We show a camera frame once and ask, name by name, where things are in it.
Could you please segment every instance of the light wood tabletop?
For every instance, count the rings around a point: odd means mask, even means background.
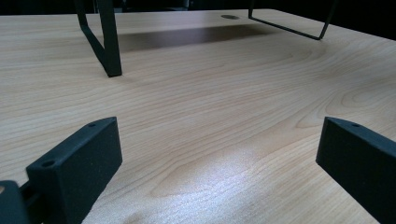
[[[247,10],[116,21],[123,75],[108,78],[76,15],[0,17],[0,179],[23,184],[28,164],[117,116],[123,164],[85,224],[376,223],[315,159],[325,116],[396,139],[396,42],[332,25],[316,41]]]

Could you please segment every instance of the screw hole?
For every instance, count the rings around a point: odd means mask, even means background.
[[[43,164],[41,164],[42,167],[49,167],[51,165],[55,164],[55,161],[45,161]]]
[[[239,20],[239,17],[233,15],[222,15],[221,17],[228,20]]]

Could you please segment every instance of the wood grain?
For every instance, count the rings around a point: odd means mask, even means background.
[[[325,116],[396,139],[395,42],[336,26],[315,41],[247,15],[117,15],[113,78],[77,16],[1,17],[0,179],[22,184],[80,126],[117,116],[124,162],[85,224],[375,223],[315,157]]]

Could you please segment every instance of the desk surface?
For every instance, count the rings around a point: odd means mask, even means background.
[[[375,223],[315,158],[325,116],[396,139],[396,42],[335,26],[315,41],[247,15],[117,15],[113,78],[76,15],[0,17],[0,179],[22,184],[68,135],[117,116],[124,162],[84,223]]]

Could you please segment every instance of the black support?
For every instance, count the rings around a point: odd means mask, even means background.
[[[22,187],[0,181],[0,223],[81,223],[121,163],[117,119],[89,123],[30,164]]]
[[[322,39],[323,36],[326,34],[327,27],[329,26],[330,21],[332,20],[332,15],[334,14],[334,11],[335,11],[335,9],[337,7],[337,4],[338,4],[338,0],[333,0],[332,7],[330,9],[329,15],[327,16],[326,21],[324,22],[324,26],[323,26],[322,31],[320,32],[320,35],[319,36],[314,36],[314,35],[309,35],[309,34],[306,34],[306,33],[300,32],[300,31],[296,31],[296,30],[290,29],[290,28],[285,27],[285,26],[281,26],[281,25],[278,25],[278,24],[275,24],[275,23],[272,23],[272,22],[269,22],[269,21],[263,21],[263,20],[260,20],[260,19],[257,19],[255,17],[253,17],[253,9],[255,7],[255,2],[256,2],[255,0],[251,0],[250,1],[250,7],[249,7],[249,10],[248,10],[248,18],[249,19],[251,19],[253,21],[259,21],[259,22],[265,23],[267,25],[275,26],[276,28],[289,31],[289,32],[295,33],[297,35],[303,35],[303,36],[306,36],[308,38],[312,38],[312,39],[315,39],[315,40]]]
[[[357,123],[326,118],[317,163],[380,223],[396,223],[396,143]]]
[[[97,0],[97,5],[99,8],[103,37],[105,40],[104,46],[101,45],[88,25],[83,1],[75,0],[79,26],[90,42],[99,62],[105,68],[107,75],[109,77],[117,77],[122,75],[122,70],[114,8],[112,1],[109,0]]]

